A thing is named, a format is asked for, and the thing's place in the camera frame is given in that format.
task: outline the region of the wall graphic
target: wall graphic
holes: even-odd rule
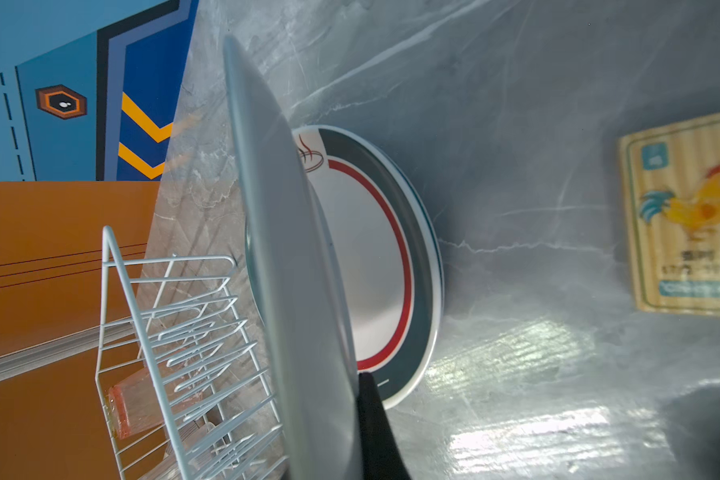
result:
[[[196,10],[197,0],[169,0],[0,72],[21,174],[158,180]]]

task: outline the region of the rooster's blue tail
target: rooster's blue tail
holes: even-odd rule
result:
[[[650,219],[654,215],[660,214],[665,206],[669,206],[670,198],[674,198],[675,193],[672,190],[651,190],[640,199],[640,216],[650,225]]]

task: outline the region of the plate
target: plate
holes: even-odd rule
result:
[[[293,137],[331,232],[358,370],[373,373],[391,408],[423,377],[442,317],[432,224],[408,179],[373,144],[328,126],[299,128]],[[255,299],[247,232],[246,258]]]

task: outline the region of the plate rim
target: plate rim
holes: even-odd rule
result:
[[[405,197],[408,199],[408,202],[413,209],[414,216],[416,217],[419,228],[422,228],[423,230],[428,232],[428,234],[423,235],[424,244],[427,249],[430,263],[434,263],[437,265],[437,267],[435,268],[432,268],[431,266],[429,268],[430,277],[432,278],[432,328],[429,332],[427,347],[424,350],[422,360],[419,363],[418,368],[412,375],[411,379],[409,379],[405,383],[403,388],[398,390],[389,398],[386,398],[382,401],[384,408],[393,408],[394,406],[399,404],[405,397],[410,395],[424,377],[424,371],[427,369],[430,361],[432,360],[432,354],[434,353],[434,345],[438,337],[438,332],[440,331],[440,323],[442,321],[444,303],[444,279],[442,275],[442,257],[440,255],[437,237],[434,235],[434,227],[432,226],[432,222],[429,219],[427,211],[424,208],[424,205],[418,194],[416,194],[416,191],[410,185],[408,178],[403,175],[403,172],[400,171],[400,169],[392,161],[392,159],[389,158],[389,156],[387,156],[383,151],[381,151],[381,149],[376,147],[374,144],[365,140],[362,137],[359,137],[351,131],[345,130],[340,127],[334,127],[324,124],[304,125],[299,128],[294,128],[292,129],[292,134],[297,135],[298,133],[304,131],[320,129],[331,130],[336,133],[342,134],[351,140],[354,140],[355,142],[366,148],[368,151],[370,151],[373,156],[376,157],[382,163],[382,165],[384,165],[384,167],[389,171],[390,175],[394,178],[394,181],[401,188]]]

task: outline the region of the blue square label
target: blue square label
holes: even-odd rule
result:
[[[666,153],[666,144],[651,144],[643,147],[643,169],[658,170],[670,164],[670,157]]]

